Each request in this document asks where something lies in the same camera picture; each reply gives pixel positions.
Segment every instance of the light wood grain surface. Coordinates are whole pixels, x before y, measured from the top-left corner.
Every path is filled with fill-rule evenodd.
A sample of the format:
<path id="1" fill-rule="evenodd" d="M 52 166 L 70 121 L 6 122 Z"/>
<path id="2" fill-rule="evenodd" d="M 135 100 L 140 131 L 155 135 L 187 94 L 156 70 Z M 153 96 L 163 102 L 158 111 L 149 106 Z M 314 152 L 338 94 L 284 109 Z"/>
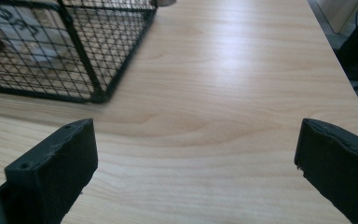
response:
<path id="1" fill-rule="evenodd" d="M 84 118 L 99 168 L 63 223 L 349 223 L 293 162 L 303 118 L 358 134 L 358 99 L 306 0 L 161 8 L 105 105 L 0 94 L 0 184 Z"/>

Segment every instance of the black wire mesh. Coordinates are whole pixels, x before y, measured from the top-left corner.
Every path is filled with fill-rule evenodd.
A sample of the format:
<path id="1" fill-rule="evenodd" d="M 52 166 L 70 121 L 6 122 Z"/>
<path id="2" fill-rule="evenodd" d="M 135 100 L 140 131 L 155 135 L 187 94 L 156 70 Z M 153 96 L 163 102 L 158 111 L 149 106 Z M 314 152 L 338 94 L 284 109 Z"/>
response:
<path id="1" fill-rule="evenodd" d="M 0 1 L 0 91 L 108 100 L 156 10 L 148 0 Z"/>

